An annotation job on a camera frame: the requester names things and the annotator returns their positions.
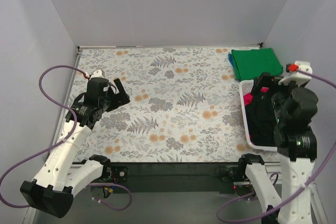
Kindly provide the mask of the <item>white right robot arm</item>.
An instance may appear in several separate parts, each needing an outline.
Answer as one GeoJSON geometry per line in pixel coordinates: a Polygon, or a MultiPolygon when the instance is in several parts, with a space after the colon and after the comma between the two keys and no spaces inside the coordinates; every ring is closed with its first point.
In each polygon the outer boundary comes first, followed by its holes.
{"type": "Polygon", "coordinates": [[[268,179],[259,155],[244,154],[238,161],[238,176],[250,181],[261,204],[263,223],[311,223],[310,189],[317,159],[317,139],[310,127],[317,113],[318,98],[306,88],[312,72],[292,71],[286,77],[263,73],[255,78],[251,102],[244,107],[248,135],[272,140],[282,173],[278,195],[268,179]]]}

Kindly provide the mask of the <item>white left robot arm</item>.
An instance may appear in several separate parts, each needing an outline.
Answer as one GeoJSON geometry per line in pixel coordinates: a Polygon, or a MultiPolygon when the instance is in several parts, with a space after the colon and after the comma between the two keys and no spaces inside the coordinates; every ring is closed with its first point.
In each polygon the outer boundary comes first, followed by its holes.
{"type": "Polygon", "coordinates": [[[31,207],[62,218],[70,210],[75,196],[91,182],[113,180],[111,161],[102,155],[92,155],[72,174],[69,170],[102,115],[129,102],[120,79],[110,82],[103,76],[89,78],[86,91],[74,99],[65,116],[56,147],[33,180],[24,181],[20,187],[31,207]]]}

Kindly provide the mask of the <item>green t shirt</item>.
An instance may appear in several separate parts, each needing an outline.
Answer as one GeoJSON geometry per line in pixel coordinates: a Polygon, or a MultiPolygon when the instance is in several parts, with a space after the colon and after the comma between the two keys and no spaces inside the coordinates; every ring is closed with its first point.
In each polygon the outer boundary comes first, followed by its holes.
{"type": "Polygon", "coordinates": [[[231,59],[238,81],[252,80],[264,72],[272,76],[283,73],[283,66],[271,48],[232,50],[231,59]]]}

